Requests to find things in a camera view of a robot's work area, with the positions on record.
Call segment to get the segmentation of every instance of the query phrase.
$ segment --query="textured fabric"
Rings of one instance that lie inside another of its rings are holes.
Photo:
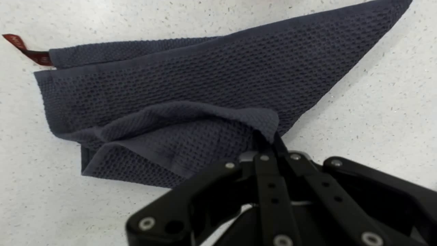
[[[50,130],[82,145],[84,175],[174,186],[284,134],[394,25],[377,0],[225,37],[50,51],[35,73]]]

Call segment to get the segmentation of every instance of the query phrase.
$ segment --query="speckled surface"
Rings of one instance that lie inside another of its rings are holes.
[[[359,0],[1,2],[0,33],[32,50],[226,35]],[[315,162],[345,156],[437,190],[437,2],[403,20],[285,136]],[[120,246],[124,222],[165,189],[83,178],[47,130],[32,65],[0,40],[0,245]]]

